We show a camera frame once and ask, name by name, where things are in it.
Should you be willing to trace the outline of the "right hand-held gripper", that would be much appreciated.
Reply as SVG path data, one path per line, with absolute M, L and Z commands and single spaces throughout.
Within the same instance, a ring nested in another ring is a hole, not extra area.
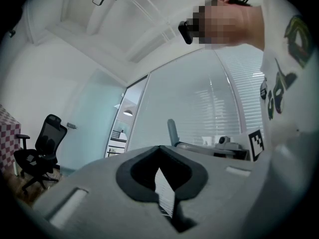
M 213 156 L 215 153 L 217 155 L 224 155 L 226 158 L 246 161 L 257 161 L 259 155 L 264 151 L 263 138 L 259 129 L 231 137 L 222 136 L 215 145 L 215 148 L 184 142 L 178 142 L 175 146 L 209 156 Z

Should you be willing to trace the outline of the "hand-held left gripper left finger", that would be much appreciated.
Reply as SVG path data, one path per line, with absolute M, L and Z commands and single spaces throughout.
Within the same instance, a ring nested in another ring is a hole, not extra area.
M 156 172 L 169 166 L 176 174 L 180 162 L 184 153 L 172 146 L 99 159 L 45 192 L 33 209 L 60 239 L 180 239 L 155 191 Z

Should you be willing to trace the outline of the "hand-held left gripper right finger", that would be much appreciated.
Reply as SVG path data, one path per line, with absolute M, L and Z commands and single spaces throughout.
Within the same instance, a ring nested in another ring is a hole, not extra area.
M 222 208 L 253 169 L 253 163 L 161 146 L 159 208 L 177 238 L 213 238 Z

